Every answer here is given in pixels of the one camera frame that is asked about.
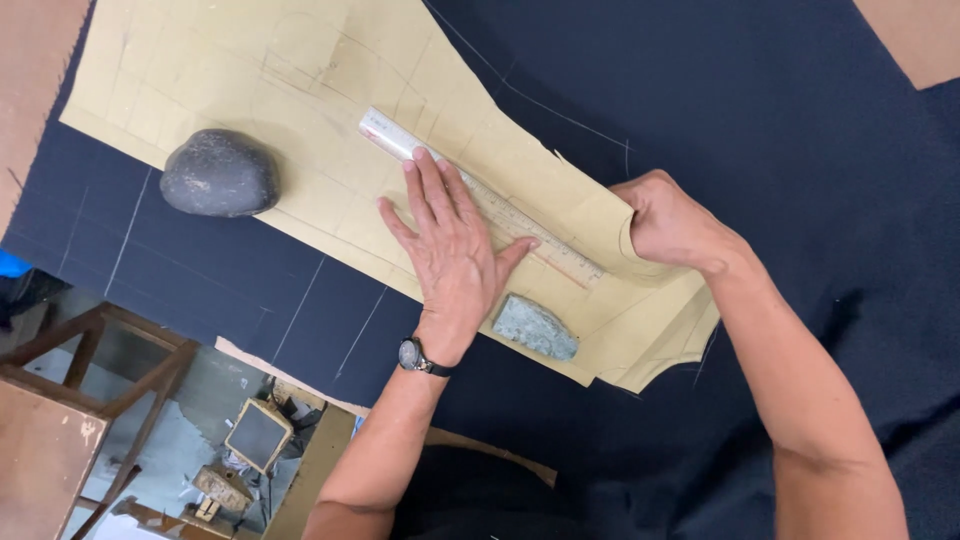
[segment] clear plastic ruler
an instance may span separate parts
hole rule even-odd
[[[413,158],[414,148],[422,146],[434,160],[442,158],[433,149],[410,132],[398,126],[379,110],[371,107],[360,121],[360,134],[369,139],[394,158],[404,161]],[[589,258],[562,242],[557,236],[542,227],[515,206],[511,205],[492,189],[477,181],[463,169],[460,171],[464,184],[473,195],[473,202],[487,221],[510,238],[536,236],[540,247],[534,256],[582,286],[591,288],[603,277],[605,271]]]

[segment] gray stone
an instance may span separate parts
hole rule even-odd
[[[570,360],[580,346],[550,310],[516,294],[508,294],[503,301],[493,331],[557,360]]]
[[[175,209],[237,217],[274,207],[276,161],[266,146],[231,130],[200,130],[167,159],[160,192]]]

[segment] concrete floor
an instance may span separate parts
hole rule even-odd
[[[101,299],[76,289],[66,291],[54,301],[54,324],[100,302]],[[79,336],[38,358],[27,369],[50,380],[61,381],[78,342]],[[102,400],[115,398],[166,354],[153,343],[108,326],[81,390]],[[122,497],[135,496],[141,503],[173,515],[179,515],[186,503],[196,502],[200,492],[189,489],[190,480],[201,466],[219,460],[229,431],[225,421],[236,419],[243,403],[257,393],[264,379],[260,370],[210,347],[202,347],[180,389],[164,406],[154,433],[137,460],[143,473]],[[154,393],[148,393],[111,427],[84,487],[85,496],[99,500],[106,492],[119,460],[130,447],[153,398]],[[297,462],[283,463],[278,467],[277,477],[272,482],[274,506],[282,499],[296,472]],[[89,513],[76,509],[61,538],[69,539]],[[87,535],[87,538],[93,537],[93,533]]]

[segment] tan paper pattern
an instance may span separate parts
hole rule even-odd
[[[580,338],[569,362],[483,333],[635,392],[700,359],[718,320],[702,277],[638,258],[632,210],[503,114],[418,0],[101,0],[60,120],[159,168],[197,130],[251,135],[283,182],[257,218],[421,300],[373,204],[409,220],[398,163],[357,133],[370,106],[608,271],[585,290],[527,257],[507,285]]]

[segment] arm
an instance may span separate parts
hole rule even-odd
[[[403,163],[415,233],[386,199],[384,223],[410,256],[423,292],[414,336],[443,366],[460,362],[510,273],[536,247],[521,238],[494,255],[487,227],[456,167],[422,148]],[[303,540],[387,538],[394,509],[420,460],[447,379],[399,367],[320,490]]]
[[[663,171],[612,188],[636,209],[644,258],[707,281],[774,444],[781,539],[904,539],[906,519],[867,415],[743,238]]]

